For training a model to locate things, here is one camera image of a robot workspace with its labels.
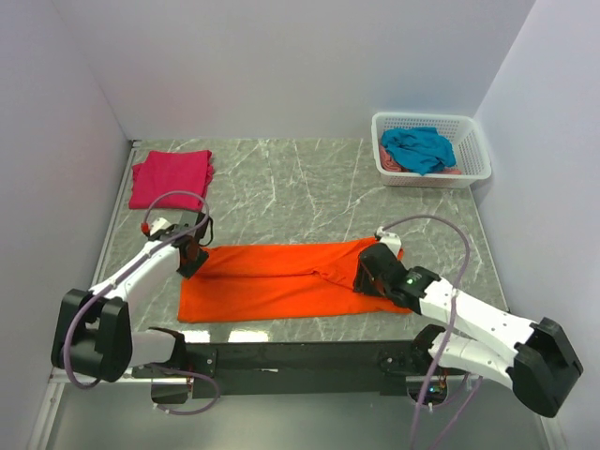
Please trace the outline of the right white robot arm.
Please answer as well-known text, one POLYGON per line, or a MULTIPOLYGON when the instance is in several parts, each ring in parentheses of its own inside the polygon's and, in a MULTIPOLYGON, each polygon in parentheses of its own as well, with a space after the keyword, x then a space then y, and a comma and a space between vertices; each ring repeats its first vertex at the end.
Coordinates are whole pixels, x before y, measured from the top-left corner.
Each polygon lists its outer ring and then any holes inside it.
POLYGON ((407 269, 384 244, 358 256, 354 288, 431 319, 412 341, 414 372, 437 368, 479 375, 510 389, 534 413, 557 415, 583 373, 563 328, 501 311, 426 268, 407 269))

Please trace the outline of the pink t shirt in basket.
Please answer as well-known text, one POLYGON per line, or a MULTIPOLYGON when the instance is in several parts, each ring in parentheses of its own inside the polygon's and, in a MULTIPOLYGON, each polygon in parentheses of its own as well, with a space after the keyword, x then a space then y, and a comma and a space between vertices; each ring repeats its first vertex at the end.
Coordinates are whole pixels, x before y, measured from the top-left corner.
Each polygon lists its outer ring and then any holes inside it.
MULTIPOLYGON (((410 170, 404 168, 399 165, 392 156, 385 150, 382 145, 379 145, 379 154, 382 168, 388 172, 392 173, 409 173, 410 170)), ((436 172, 436 174, 447 174, 447 175, 462 175, 461 170, 453 169, 453 168, 444 168, 440 172, 436 172)))

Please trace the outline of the orange t shirt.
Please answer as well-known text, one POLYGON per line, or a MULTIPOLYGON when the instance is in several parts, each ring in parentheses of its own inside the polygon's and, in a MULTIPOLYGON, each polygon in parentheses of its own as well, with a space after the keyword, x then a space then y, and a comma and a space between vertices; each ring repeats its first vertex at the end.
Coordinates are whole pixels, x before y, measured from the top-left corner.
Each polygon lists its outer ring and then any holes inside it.
POLYGON ((177 320, 230 323, 370 312, 409 314, 353 290, 359 253, 373 237, 342 243, 221 246, 183 279, 177 320))

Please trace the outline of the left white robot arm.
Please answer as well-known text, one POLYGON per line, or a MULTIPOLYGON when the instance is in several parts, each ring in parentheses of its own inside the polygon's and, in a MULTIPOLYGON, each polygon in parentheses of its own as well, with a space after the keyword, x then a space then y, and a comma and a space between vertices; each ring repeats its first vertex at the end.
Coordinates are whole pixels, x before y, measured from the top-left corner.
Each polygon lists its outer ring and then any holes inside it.
POLYGON ((213 220, 203 212, 189 213, 178 223, 144 222, 142 231, 146 242, 129 262, 87 290, 68 291, 61 301, 51 362, 80 389, 116 382, 130 368, 156 366, 174 377, 188 366, 181 333, 135 332, 130 315, 170 276, 196 274, 208 259, 202 240, 212 233, 213 220))

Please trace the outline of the blue t shirt in basket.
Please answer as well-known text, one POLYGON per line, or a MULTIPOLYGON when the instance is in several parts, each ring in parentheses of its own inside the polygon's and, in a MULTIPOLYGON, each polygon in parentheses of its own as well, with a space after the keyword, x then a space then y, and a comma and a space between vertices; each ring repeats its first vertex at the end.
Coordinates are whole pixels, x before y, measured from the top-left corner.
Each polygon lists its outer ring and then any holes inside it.
POLYGON ((457 164, 453 145, 435 127, 390 128, 380 145, 410 173, 427 175, 457 164))

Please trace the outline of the white plastic basket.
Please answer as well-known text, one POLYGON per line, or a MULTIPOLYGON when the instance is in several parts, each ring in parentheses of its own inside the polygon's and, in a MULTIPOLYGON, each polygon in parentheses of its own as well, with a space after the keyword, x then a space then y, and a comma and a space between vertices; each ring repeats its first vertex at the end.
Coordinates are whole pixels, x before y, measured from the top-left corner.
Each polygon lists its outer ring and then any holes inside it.
POLYGON ((491 176, 487 143, 480 127, 470 117, 455 114, 377 112, 371 119, 371 141, 375 166, 382 183, 390 187, 468 188, 491 176), (433 127, 453 146, 460 174, 390 172, 383 167, 380 141, 393 128, 433 127))

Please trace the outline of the folded magenta t shirt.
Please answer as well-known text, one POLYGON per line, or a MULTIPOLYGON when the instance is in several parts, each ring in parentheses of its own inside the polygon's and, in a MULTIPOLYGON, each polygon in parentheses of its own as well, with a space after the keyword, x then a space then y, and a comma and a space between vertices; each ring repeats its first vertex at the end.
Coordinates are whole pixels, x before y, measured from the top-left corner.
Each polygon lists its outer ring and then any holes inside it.
POLYGON ((150 151, 146 160, 132 166, 132 188, 128 207, 147 209, 152 201, 170 191, 182 190, 206 197, 213 179, 212 152, 150 151))

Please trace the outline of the black base bar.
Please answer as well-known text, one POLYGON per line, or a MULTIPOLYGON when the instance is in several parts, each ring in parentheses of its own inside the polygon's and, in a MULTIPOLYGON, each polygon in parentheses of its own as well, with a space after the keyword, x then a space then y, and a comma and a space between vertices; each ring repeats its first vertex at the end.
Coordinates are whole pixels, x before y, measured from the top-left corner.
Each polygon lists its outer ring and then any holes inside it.
POLYGON ((405 396, 432 357, 409 340, 191 343, 179 370, 217 382, 226 396, 346 394, 405 396))

